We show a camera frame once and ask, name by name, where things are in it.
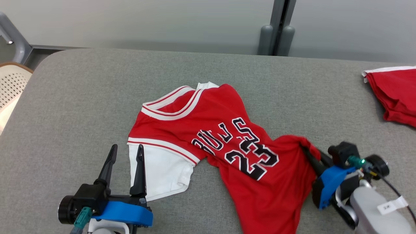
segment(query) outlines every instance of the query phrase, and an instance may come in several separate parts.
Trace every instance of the red shirt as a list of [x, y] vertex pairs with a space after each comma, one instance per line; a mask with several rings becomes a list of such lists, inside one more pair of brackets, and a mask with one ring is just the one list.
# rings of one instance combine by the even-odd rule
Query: red shirt
[[416, 69], [400, 70], [401, 68], [408, 67], [368, 71], [366, 78], [386, 109], [385, 120], [416, 127]]
[[207, 158], [218, 167], [248, 234], [296, 232], [316, 177], [300, 145], [320, 159], [304, 137], [272, 140], [250, 121], [227, 84], [203, 90], [182, 86], [145, 103], [129, 134], [129, 144], [139, 143], [167, 149], [192, 165]]

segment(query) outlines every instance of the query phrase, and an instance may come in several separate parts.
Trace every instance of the gray cushioned surface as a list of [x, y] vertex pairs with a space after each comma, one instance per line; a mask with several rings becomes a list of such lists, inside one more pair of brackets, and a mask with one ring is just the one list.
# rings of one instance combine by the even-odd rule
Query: gray cushioned surface
[[[251, 120], [272, 138], [303, 135], [323, 150], [346, 140], [362, 156], [383, 156], [389, 179], [416, 208], [415, 129], [384, 122], [382, 106], [360, 75], [394, 65], [110, 49], [53, 54], [35, 70], [0, 136], [1, 233], [69, 233], [71, 226], [58, 222], [58, 203], [94, 181], [114, 143], [119, 151], [111, 189], [127, 194], [127, 134], [141, 104], [208, 81], [232, 85]], [[186, 192], [149, 204], [154, 226], [139, 233], [241, 233], [218, 170], [205, 160]], [[310, 197], [297, 232], [351, 233], [334, 209], [319, 211]]]

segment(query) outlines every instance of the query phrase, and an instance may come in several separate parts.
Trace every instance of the bulls jersey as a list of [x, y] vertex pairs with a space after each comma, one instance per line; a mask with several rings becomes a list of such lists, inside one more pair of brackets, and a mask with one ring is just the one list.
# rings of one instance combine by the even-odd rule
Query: bulls jersey
[[203, 86], [182, 86], [143, 104], [128, 140], [131, 184], [139, 144], [148, 200], [185, 191], [193, 167], [207, 158], [219, 168], [244, 233], [294, 234], [316, 177], [300, 145], [317, 159], [319, 151], [303, 137], [270, 139], [230, 85]]

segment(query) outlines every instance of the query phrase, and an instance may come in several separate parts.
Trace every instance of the white wall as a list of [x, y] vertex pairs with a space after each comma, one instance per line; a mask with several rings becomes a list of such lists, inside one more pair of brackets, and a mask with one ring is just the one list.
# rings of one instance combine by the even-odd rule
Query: white wall
[[273, 0], [3, 0], [31, 45], [255, 54]]
[[416, 63], [415, 0], [297, 0], [289, 56]]

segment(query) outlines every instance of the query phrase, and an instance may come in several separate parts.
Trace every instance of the metal pole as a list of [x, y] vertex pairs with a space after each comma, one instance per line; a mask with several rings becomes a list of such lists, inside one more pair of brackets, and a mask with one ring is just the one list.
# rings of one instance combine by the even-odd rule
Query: metal pole
[[8, 44], [15, 43], [16, 52], [13, 61], [24, 64], [32, 52], [32, 47], [3, 12], [0, 12], [0, 33]]

